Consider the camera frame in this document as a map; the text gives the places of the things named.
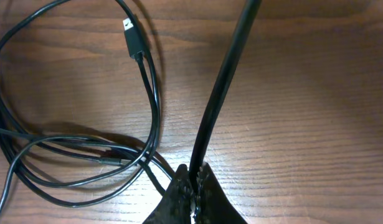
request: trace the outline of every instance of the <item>usb connector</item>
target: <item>usb connector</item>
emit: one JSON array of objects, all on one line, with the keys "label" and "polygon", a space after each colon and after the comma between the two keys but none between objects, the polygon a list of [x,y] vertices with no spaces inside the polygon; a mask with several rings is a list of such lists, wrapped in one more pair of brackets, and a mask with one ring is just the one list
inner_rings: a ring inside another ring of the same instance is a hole
[{"label": "usb connector", "polygon": [[143,37],[140,37],[134,24],[129,18],[123,21],[123,27],[125,28],[125,39],[128,46],[129,56],[136,59],[138,54],[144,54]]}]

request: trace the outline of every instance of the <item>brown wood grain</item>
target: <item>brown wood grain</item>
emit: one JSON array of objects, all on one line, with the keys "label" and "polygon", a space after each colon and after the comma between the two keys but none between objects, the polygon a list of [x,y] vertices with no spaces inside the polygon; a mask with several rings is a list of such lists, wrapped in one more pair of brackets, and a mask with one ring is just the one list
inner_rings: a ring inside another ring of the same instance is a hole
[{"label": "brown wood grain", "polygon": [[[0,38],[48,2],[0,0]],[[128,4],[161,79],[158,151],[176,168],[190,160],[243,1],[143,0],[149,19]],[[1,91],[18,117],[44,131],[145,141],[151,115],[124,17],[114,1],[74,0],[20,31],[0,56]],[[29,161],[58,180],[109,169],[34,153]],[[383,0],[264,1],[206,161],[249,223],[383,223]],[[0,150],[0,195],[7,168]],[[90,200],[128,174],[47,191]],[[52,205],[15,179],[0,223],[140,223],[159,200],[145,174],[113,200],[79,209]]]}]

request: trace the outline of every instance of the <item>wooden table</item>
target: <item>wooden table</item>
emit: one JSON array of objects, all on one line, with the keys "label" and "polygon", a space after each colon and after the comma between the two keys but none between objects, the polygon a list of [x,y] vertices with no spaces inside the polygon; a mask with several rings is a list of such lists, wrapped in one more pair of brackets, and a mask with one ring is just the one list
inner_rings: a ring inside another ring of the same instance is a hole
[{"label": "wooden table", "polygon": [[[0,38],[50,1],[0,0]],[[151,41],[163,102],[158,151],[175,169],[190,160],[243,1],[143,0],[142,10],[127,2]],[[18,117],[35,130],[145,141],[151,115],[124,18],[114,1],[77,0],[20,31],[0,56],[1,91]],[[28,160],[62,181],[110,169],[34,153]],[[264,1],[206,161],[249,223],[383,223],[383,0]],[[7,168],[0,150],[0,195]],[[90,200],[128,174],[47,191]],[[17,179],[11,193],[0,223],[140,223],[160,200],[145,174],[87,208],[52,205]]]}]

